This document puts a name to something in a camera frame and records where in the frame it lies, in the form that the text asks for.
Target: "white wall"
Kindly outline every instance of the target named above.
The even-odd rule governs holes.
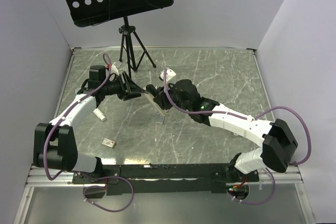
[[[122,20],[76,27],[65,0],[45,0],[71,47],[118,46]],[[130,17],[145,45],[257,48],[283,0],[175,0]]]
[[[285,0],[257,50],[272,105],[287,105],[305,119],[310,159],[300,166],[317,222],[336,222],[336,0]],[[307,150],[297,120],[297,159]]]
[[[13,223],[34,128],[55,111],[70,49],[43,0],[0,0],[0,223]]]

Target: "white robotic arm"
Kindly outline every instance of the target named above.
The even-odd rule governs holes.
[[[280,173],[286,171],[298,143],[285,121],[256,120],[251,115],[244,115],[217,101],[201,97],[190,80],[175,81],[176,73],[169,69],[166,75],[168,94],[179,110],[189,113],[198,123],[229,130],[259,146],[251,152],[238,153],[232,159],[231,163],[237,170],[243,174],[265,167]],[[163,87],[156,89],[153,85],[147,85],[146,90],[162,110],[172,107]]]
[[[100,173],[100,170],[102,170],[101,159],[78,153],[74,131],[91,112],[96,111],[105,96],[116,94],[119,99],[125,101],[140,97],[144,92],[125,72],[119,74],[116,70],[112,73],[115,74],[114,79],[105,81],[105,84],[97,90],[97,87],[107,78],[106,67],[91,66],[89,79],[83,83],[82,88],[77,92],[69,107],[49,123],[37,125],[34,137],[33,162],[35,166],[44,167],[44,155],[47,154],[49,168]],[[50,141],[58,139],[58,144],[50,145],[46,142],[47,136],[50,137]]]

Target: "gray marble surface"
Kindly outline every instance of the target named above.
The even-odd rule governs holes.
[[[78,50],[62,97],[63,111],[75,97],[75,90],[88,78],[91,65],[103,65],[102,50]],[[107,51],[112,61],[119,51]],[[139,59],[142,51],[136,50]],[[244,114],[256,115],[268,109],[263,86],[250,50],[153,49],[154,69],[144,58],[132,79],[141,87],[158,79],[165,67],[177,73],[177,79],[190,79],[199,93]],[[101,122],[93,113],[75,133],[79,152],[103,158],[106,164],[224,163],[238,152],[256,148],[251,141],[229,131],[198,124],[175,109],[170,109],[164,124],[156,124],[156,110],[145,97],[121,101],[107,97],[100,109],[108,118]],[[102,145],[104,138],[116,142],[114,149]]]

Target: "purple cable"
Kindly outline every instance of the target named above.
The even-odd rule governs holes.
[[[230,193],[228,193],[228,194],[231,196],[231,198],[234,199],[234,200],[237,201],[237,202],[240,202],[240,203],[243,203],[243,204],[247,204],[247,205],[262,205],[262,204],[265,204],[265,203],[269,202],[269,201],[273,198],[273,196],[274,196],[274,194],[275,194],[276,183],[275,183],[274,176],[273,176],[273,174],[270,172],[270,170],[267,169],[267,168],[265,168],[264,170],[266,170],[266,171],[269,173],[269,175],[271,175],[272,182],[273,182],[273,190],[272,190],[272,193],[270,194],[270,196],[268,196],[267,199],[265,199],[265,200],[263,200],[263,201],[260,201],[260,202],[240,201],[239,199],[234,198]]]
[[[110,75],[111,75],[111,67],[112,67],[112,63],[111,63],[111,59],[108,56],[107,53],[103,53],[103,59],[106,62],[106,58],[108,60],[109,63],[109,74],[106,76],[105,80],[101,83],[101,85],[99,85],[96,89],[94,89],[93,91],[91,91],[90,93],[86,94],[84,97],[82,97],[81,99],[79,99],[79,102],[76,101],[74,102],[63,114],[64,117],[67,117],[67,115],[74,109],[74,107],[79,104],[80,102],[82,102],[83,100],[85,100],[87,97],[91,96],[92,94],[96,93],[99,89],[101,89],[101,87],[104,86],[104,84],[109,80]],[[44,148],[43,148],[43,166],[44,166],[44,171],[46,172],[47,178],[49,180],[54,180],[55,178],[58,177],[58,175],[60,175],[62,173],[62,171],[59,171],[54,177],[51,177],[49,170],[48,170],[48,162],[47,162],[47,151],[48,151],[48,144],[49,141],[51,139],[51,136],[53,135],[54,131],[56,130],[56,128],[61,124],[62,122],[62,118],[60,118],[57,123],[51,128],[46,141],[44,143]]]
[[[164,69],[164,72],[163,72],[163,88],[164,88],[164,93],[166,94],[169,102],[171,103],[171,105],[176,108],[177,110],[183,112],[183,113],[187,113],[187,114],[213,114],[213,113],[220,113],[220,114],[228,114],[228,115],[233,115],[237,118],[240,118],[240,119],[244,119],[246,120],[247,118],[244,117],[244,116],[241,116],[241,115],[237,115],[237,114],[234,114],[234,113],[231,113],[231,112],[224,112],[224,111],[187,111],[187,110],[183,110],[181,108],[179,108],[172,100],[172,98],[170,97],[169,93],[168,93],[168,88],[167,88],[167,83],[166,83],[166,75],[167,75],[167,69]],[[308,151],[307,151],[307,154],[306,156],[304,157],[303,160],[299,161],[299,162],[293,162],[293,163],[290,163],[290,165],[301,165],[303,164],[304,162],[306,162],[309,157],[310,157],[310,154],[311,154],[311,139],[310,139],[310,134],[309,134],[309,130],[308,130],[308,127],[306,125],[306,123],[304,122],[304,120],[302,119],[302,117],[294,110],[292,110],[291,108],[289,107],[285,107],[285,106],[276,106],[276,107],[273,107],[271,109],[268,109],[266,111],[264,111],[263,113],[255,116],[256,119],[262,117],[263,115],[273,111],[273,110],[277,110],[277,109],[283,109],[283,110],[287,110],[289,112],[291,112],[293,115],[295,115],[297,117],[297,119],[299,119],[300,123],[302,124],[303,128],[304,128],[304,132],[306,133],[306,136],[307,136],[307,144],[308,144]]]
[[[127,203],[126,206],[124,206],[123,208],[120,208],[120,209],[118,209],[118,210],[111,210],[111,209],[107,209],[107,208],[105,208],[105,207],[102,207],[102,206],[99,205],[99,204],[96,204],[95,202],[89,200],[89,199],[85,196],[85,192],[86,192],[89,188],[105,188],[105,187],[103,187],[103,186],[89,186],[89,187],[87,187],[87,188],[85,188],[85,189],[83,190],[83,197],[84,197],[85,201],[87,201],[88,203],[90,203],[90,204],[92,204],[92,205],[94,205],[94,206],[96,206],[96,207],[98,207],[98,208],[100,208],[100,209],[102,209],[102,210],[104,210],[104,211],[107,211],[107,212],[121,212],[121,211],[124,211],[126,208],[128,208],[128,207],[131,205],[131,203],[132,203],[132,201],[133,201],[133,198],[134,198],[134,188],[133,188],[131,182],[129,182],[127,179],[122,178],[122,177],[118,177],[118,176],[108,176],[108,177],[101,177],[101,178],[93,178],[93,177],[90,177],[89,175],[86,175],[86,174],[84,174],[84,173],[82,173],[82,175],[84,175],[84,176],[87,177],[88,179],[93,179],[93,180],[101,180],[101,179],[109,179],[109,178],[121,179],[121,180],[127,182],[127,184],[129,184],[129,186],[131,187],[131,190],[132,190],[131,199],[130,199],[130,201]]]
[[[307,144],[308,144],[308,150],[307,150],[306,156],[301,161],[290,163],[290,165],[301,165],[309,159],[310,154],[311,154],[311,138],[310,138],[308,127],[307,127],[306,123],[304,122],[303,118],[296,111],[292,110],[289,107],[285,107],[285,106],[276,106],[276,107],[270,108],[269,110],[266,110],[263,113],[257,115],[256,118],[258,119],[258,118],[262,117],[263,115],[265,115],[265,114],[267,114],[267,113],[269,113],[273,110],[278,110],[278,109],[287,110],[290,113],[292,113],[293,115],[295,115],[297,117],[297,119],[299,119],[300,123],[303,126],[304,132],[306,133]]]

